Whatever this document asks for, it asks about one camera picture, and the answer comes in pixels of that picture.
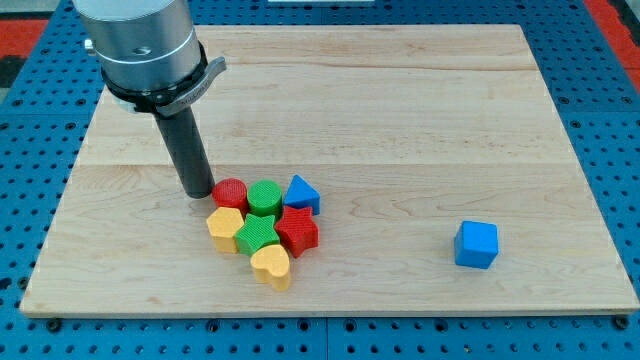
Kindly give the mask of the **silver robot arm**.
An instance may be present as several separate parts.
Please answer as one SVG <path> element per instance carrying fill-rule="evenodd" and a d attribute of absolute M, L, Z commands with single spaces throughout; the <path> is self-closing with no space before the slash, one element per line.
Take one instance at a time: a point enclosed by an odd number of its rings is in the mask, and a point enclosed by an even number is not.
<path fill-rule="evenodd" d="M 186 0 L 74 0 L 105 77 L 155 91 L 192 74 L 201 53 Z"/>

